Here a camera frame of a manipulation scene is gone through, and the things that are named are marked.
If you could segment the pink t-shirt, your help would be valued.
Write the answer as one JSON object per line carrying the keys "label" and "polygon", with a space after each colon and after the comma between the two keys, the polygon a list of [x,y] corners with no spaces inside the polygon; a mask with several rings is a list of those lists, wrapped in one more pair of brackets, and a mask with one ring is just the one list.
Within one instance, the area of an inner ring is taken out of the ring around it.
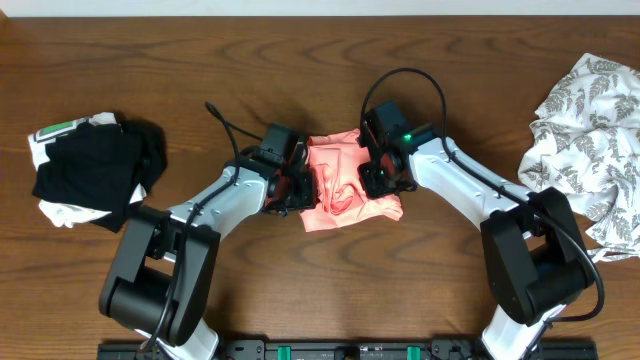
{"label": "pink t-shirt", "polygon": [[358,167],[370,160],[368,151],[358,144],[359,129],[311,136],[308,165],[317,187],[317,203],[301,212],[306,231],[331,230],[364,220],[385,216],[398,221],[403,215],[396,195],[371,199],[366,194]]}

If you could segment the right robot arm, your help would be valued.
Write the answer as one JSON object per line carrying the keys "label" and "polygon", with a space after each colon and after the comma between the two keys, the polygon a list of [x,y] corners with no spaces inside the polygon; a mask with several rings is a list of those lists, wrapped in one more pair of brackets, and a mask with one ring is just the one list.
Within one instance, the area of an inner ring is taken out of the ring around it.
{"label": "right robot arm", "polygon": [[543,341],[561,312],[601,281],[565,195],[534,192],[493,173],[431,124],[412,126],[394,102],[364,109],[358,172],[367,195],[428,189],[481,234],[497,308],[475,344],[433,344],[433,359],[595,359],[590,341]]}

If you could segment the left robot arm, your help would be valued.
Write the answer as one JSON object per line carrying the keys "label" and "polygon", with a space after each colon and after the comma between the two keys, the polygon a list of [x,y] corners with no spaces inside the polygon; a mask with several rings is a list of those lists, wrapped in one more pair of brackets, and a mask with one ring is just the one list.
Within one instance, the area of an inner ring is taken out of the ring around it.
{"label": "left robot arm", "polygon": [[141,206],[128,222],[100,297],[100,312],[145,336],[100,347],[101,359],[212,359],[219,337],[203,319],[218,248],[244,219],[315,205],[307,139],[271,125],[235,150],[220,177],[167,210]]}

